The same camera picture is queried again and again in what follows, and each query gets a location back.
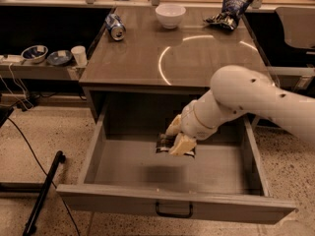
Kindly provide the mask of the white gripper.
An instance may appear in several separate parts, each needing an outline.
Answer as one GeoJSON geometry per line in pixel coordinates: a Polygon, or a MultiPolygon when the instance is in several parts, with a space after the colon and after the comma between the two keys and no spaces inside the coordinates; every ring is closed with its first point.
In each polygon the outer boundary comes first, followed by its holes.
{"type": "Polygon", "coordinates": [[[217,127],[209,128],[198,120],[194,111],[195,103],[196,100],[192,100],[187,104],[183,108],[181,115],[176,115],[165,131],[167,136],[176,136],[178,134],[169,150],[171,155],[190,154],[197,145],[196,140],[206,140],[218,130],[217,127]]]}

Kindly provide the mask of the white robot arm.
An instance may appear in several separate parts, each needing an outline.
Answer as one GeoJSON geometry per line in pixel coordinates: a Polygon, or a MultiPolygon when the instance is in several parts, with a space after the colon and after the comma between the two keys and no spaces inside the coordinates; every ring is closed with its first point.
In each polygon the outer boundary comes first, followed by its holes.
{"type": "Polygon", "coordinates": [[[270,120],[299,139],[315,143],[315,99],[278,88],[268,76],[241,66],[224,66],[210,89],[191,101],[166,129],[174,138],[169,153],[183,155],[220,125],[251,113],[270,120]]]}

